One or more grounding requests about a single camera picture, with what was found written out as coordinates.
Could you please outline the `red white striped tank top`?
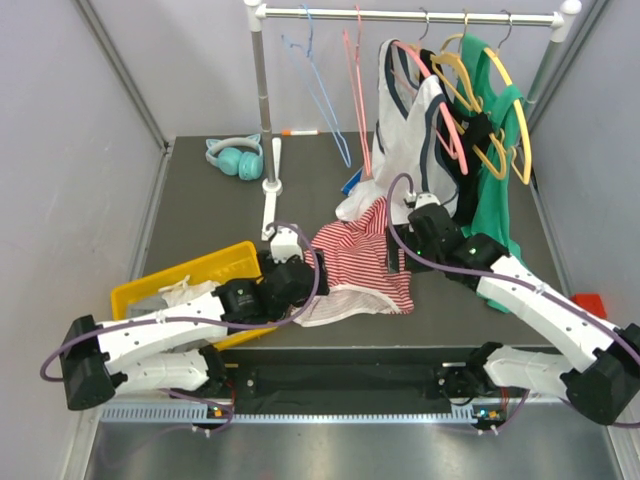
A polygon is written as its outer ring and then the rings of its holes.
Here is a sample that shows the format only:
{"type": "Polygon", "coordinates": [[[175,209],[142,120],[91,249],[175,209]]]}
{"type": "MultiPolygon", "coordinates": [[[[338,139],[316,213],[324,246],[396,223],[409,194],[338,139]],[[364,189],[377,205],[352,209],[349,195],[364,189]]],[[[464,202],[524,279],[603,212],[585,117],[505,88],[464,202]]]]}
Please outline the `red white striped tank top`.
{"type": "Polygon", "coordinates": [[[354,221],[334,221],[312,240],[324,256],[329,293],[318,295],[295,320],[319,327],[357,314],[409,314],[411,273],[387,266],[386,199],[380,197],[354,221]]]}

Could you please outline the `pink wire hanger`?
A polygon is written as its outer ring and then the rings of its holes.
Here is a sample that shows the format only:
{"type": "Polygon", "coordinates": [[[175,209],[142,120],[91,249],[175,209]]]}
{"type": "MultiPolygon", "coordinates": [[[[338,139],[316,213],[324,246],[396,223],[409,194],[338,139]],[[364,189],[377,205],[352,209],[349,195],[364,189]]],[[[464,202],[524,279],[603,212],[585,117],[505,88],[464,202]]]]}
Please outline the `pink wire hanger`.
{"type": "Polygon", "coordinates": [[[372,160],[371,151],[368,145],[368,128],[360,62],[360,47],[363,27],[360,8],[358,5],[355,5],[354,8],[357,21],[356,41],[351,41],[346,29],[343,30],[342,35],[362,154],[361,179],[369,180],[371,178],[372,160]]]}

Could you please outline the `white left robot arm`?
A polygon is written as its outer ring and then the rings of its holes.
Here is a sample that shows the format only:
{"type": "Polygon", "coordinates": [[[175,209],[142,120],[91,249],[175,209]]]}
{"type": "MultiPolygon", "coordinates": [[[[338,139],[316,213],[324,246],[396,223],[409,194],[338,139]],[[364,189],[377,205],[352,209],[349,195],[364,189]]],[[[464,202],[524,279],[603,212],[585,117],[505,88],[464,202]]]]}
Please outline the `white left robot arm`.
{"type": "Polygon", "coordinates": [[[227,374],[213,344],[277,328],[328,291],[324,256],[292,226],[272,236],[267,269],[234,278],[178,305],[120,321],[75,319],[57,355],[66,406],[83,411],[119,394],[173,389],[216,396],[227,374]]]}

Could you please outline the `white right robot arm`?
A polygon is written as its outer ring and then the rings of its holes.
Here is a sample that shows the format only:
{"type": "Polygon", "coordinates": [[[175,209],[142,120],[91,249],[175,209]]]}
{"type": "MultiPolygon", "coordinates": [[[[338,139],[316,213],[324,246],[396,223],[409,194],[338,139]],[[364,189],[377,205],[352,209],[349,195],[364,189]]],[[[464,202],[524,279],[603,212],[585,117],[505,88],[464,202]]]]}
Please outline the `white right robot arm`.
{"type": "Polygon", "coordinates": [[[391,237],[417,263],[497,302],[555,348],[545,354],[488,342],[467,362],[476,394],[516,387],[552,395],[592,422],[617,426],[639,394],[639,327],[618,326],[578,306],[536,277],[485,234],[465,236],[431,194],[413,195],[406,224],[409,247],[386,212],[391,237]]]}

